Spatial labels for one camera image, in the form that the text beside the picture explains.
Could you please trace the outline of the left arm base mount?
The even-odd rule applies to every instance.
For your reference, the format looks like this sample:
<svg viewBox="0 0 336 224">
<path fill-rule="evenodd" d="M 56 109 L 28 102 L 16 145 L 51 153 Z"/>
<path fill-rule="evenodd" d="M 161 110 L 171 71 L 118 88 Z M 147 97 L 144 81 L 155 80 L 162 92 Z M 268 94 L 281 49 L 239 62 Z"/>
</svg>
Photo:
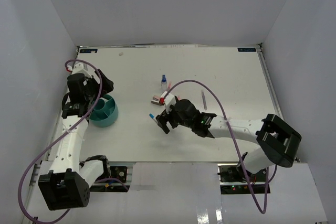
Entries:
<svg viewBox="0 0 336 224">
<path fill-rule="evenodd" d="M 131 166 L 110 166 L 110 177 L 118 179 L 95 183 L 90 187 L 91 193 L 127 193 L 132 181 Z"/>
</svg>

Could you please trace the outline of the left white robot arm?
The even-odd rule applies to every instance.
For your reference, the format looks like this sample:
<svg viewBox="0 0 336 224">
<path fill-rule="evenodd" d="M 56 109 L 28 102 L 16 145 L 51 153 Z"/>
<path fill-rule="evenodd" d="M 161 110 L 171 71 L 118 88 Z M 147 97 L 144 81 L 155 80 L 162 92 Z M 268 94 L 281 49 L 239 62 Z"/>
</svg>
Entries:
<svg viewBox="0 0 336 224">
<path fill-rule="evenodd" d="M 80 161 L 81 146 L 89 125 L 87 111 L 97 98 L 113 91 L 113 82 L 101 70 L 98 83 L 86 70 L 76 70 L 67 78 L 69 91 L 62 100 L 62 132 L 56 157 L 47 174 L 42 174 L 38 187 L 49 210 L 86 207 L 90 199 L 90 187 L 110 178 L 111 168 L 104 155 L 88 157 Z"/>
</svg>

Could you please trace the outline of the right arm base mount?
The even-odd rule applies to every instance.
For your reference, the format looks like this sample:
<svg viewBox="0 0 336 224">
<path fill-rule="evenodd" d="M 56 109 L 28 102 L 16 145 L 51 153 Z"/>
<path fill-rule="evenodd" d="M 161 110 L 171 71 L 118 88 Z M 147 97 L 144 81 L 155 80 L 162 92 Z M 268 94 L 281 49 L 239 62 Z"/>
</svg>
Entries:
<svg viewBox="0 0 336 224">
<path fill-rule="evenodd" d="M 236 164 L 218 164 L 219 185 L 222 195 L 250 194 L 246 178 L 243 172 L 236 169 Z M 249 180 L 255 194 L 265 192 L 266 169 L 256 174 L 250 174 Z"/>
</svg>

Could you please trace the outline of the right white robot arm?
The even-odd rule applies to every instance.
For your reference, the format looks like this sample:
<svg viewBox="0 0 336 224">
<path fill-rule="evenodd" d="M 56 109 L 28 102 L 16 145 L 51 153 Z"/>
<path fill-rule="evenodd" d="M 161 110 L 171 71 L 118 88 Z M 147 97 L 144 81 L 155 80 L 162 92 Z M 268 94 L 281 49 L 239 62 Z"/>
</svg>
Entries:
<svg viewBox="0 0 336 224">
<path fill-rule="evenodd" d="M 184 126 L 199 137 L 233 136 L 237 140 L 257 144 L 259 147 L 244 154 L 237 166 L 237 175 L 245 182 L 272 165 L 292 167 L 302 139 L 296 130 L 275 114 L 268 114 L 260 120 L 226 120 L 214 113 L 200 112 L 187 99 L 166 105 L 155 119 L 165 134 L 170 129 Z"/>
</svg>

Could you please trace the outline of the blue cap marker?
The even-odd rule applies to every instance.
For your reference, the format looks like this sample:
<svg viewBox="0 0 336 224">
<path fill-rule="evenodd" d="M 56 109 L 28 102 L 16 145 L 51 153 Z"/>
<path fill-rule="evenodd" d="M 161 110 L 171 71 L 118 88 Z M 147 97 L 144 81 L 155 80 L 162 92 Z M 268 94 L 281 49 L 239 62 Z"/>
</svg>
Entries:
<svg viewBox="0 0 336 224">
<path fill-rule="evenodd" d="M 150 116 L 150 118 L 151 118 L 156 124 L 158 124 L 158 122 L 157 122 L 155 116 L 154 116 L 152 113 L 150 113 L 149 116 Z"/>
</svg>

